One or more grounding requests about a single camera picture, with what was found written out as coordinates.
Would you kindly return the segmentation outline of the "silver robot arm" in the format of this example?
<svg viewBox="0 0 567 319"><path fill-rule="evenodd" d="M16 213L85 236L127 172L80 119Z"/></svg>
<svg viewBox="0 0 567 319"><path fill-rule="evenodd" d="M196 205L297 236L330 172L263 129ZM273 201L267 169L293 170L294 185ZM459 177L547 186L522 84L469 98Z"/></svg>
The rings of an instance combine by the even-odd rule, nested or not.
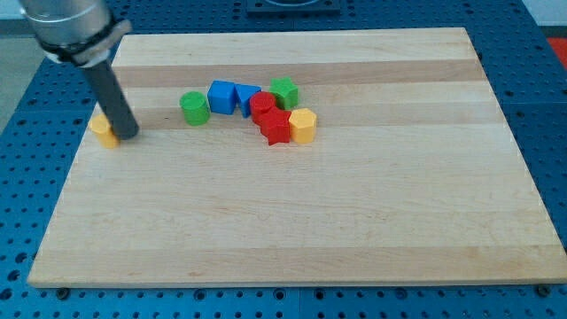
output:
<svg viewBox="0 0 567 319"><path fill-rule="evenodd" d="M120 140L137 135L139 126L113 71L111 50L132 30L104 0L19 0L35 39L56 63L79 67Z"/></svg>

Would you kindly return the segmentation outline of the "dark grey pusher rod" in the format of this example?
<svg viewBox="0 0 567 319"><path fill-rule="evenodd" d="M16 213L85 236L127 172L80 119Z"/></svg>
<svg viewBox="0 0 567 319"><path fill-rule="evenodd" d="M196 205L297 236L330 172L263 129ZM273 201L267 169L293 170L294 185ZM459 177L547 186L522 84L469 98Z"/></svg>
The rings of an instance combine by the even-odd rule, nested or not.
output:
<svg viewBox="0 0 567 319"><path fill-rule="evenodd" d="M82 72L97 97L99 107L120 140L138 134L139 126L108 60L85 67Z"/></svg>

